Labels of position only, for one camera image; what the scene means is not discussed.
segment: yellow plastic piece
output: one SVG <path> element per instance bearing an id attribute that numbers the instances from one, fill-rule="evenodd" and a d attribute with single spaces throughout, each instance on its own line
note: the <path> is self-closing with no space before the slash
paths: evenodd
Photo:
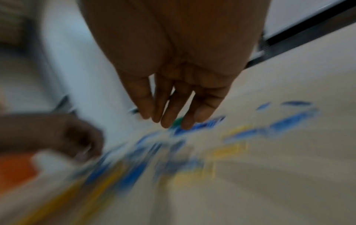
<path id="1" fill-rule="evenodd" d="M 61 209 L 66 203 L 72 200 L 80 191 L 84 183 L 84 180 L 75 182 L 72 186 L 69 187 L 62 194 L 58 195 L 48 203 L 41 206 L 38 210 L 31 213 L 27 217 L 23 218 L 14 225 L 32 225 L 40 222 L 48 215 L 56 212 Z"/>
<path id="2" fill-rule="evenodd" d="M 160 185 L 182 186 L 209 178 L 215 178 L 214 163 L 209 163 L 207 166 L 193 171 L 179 172 L 174 175 L 162 175 L 159 182 Z"/>
<path id="3" fill-rule="evenodd" d="M 81 209 L 78 218 L 74 220 L 73 225 L 87 224 L 87 222 L 94 215 L 102 211 L 110 204 L 110 200 L 113 198 L 107 197 L 105 199 L 100 199 L 100 197 L 109 187 L 111 187 L 124 175 L 126 169 L 126 166 L 120 162 L 111 174 L 109 174 L 105 180 L 95 187 L 95 189 L 89 194 L 87 202 L 85 202 L 84 207 Z"/>
<path id="4" fill-rule="evenodd" d="M 252 128 L 254 128 L 254 127 L 255 127 L 255 126 L 254 126 L 253 124 L 240 126 L 240 127 L 238 127 L 238 128 L 235 128 L 235 129 L 229 131 L 228 133 L 224 134 L 224 135 L 222 136 L 222 138 L 224 139 L 224 138 L 230 137 L 230 136 L 232 136 L 232 135 L 234 135 L 234 134 L 237 134 L 237 133 L 240 133 L 240 132 L 242 132 L 242 131 L 246 131 L 246 130 L 252 129 Z"/>
<path id="5" fill-rule="evenodd" d="M 204 155 L 206 160 L 219 160 L 228 157 L 236 156 L 246 152 L 247 143 L 239 143 L 234 145 L 224 146 L 213 151 L 207 152 Z"/>

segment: skin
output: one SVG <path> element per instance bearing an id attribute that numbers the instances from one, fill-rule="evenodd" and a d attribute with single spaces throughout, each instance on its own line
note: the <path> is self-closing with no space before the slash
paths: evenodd
<path id="1" fill-rule="evenodd" d="M 83 0 L 81 10 L 144 119 L 170 127 L 195 93 L 181 124 L 189 129 L 207 120 L 228 94 L 262 33 L 269 4 Z M 152 74 L 154 96 L 148 80 Z"/>
<path id="2" fill-rule="evenodd" d="M 103 133 L 70 114 L 0 116 L 0 153 L 50 148 L 69 157 L 101 155 Z"/>

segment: human hand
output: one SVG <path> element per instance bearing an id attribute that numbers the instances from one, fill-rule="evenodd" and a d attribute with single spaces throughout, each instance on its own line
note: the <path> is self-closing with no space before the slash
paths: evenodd
<path id="1" fill-rule="evenodd" d="M 245 67 L 269 2 L 84 0 L 81 9 L 144 119 L 170 127 L 195 92 L 181 123 L 189 129 L 213 114 Z"/>
<path id="2" fill-rule="evenodd" d="M 103 148 L 102 132 L 70 114 L 7 115 L 0 124 L 0 152 L 51 148 L 73 158 L 88 150 L 92 158 Z"/>

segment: orange object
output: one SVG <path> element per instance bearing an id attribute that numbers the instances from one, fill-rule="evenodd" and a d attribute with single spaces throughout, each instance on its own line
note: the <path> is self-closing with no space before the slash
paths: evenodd
<path id="1" fill-rule="evenodd" d="M 0 156 L 0 195 L 36 177 L 31 163 L 34 153 Z"/>

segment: green object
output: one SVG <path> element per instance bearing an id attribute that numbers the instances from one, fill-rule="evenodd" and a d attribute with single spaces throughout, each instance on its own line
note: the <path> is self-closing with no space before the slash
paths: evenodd
<path id="1" fill-rule="evenodd" d="M 177 128 L 177 127 L 180 127 L 181 126 L 181 123 L 182 123 L 182 120 L 183 120 L 183 117 L 180 117 L 178 119 L 176 119 L 173 124 L 171 125 L 170 128 Z"/>

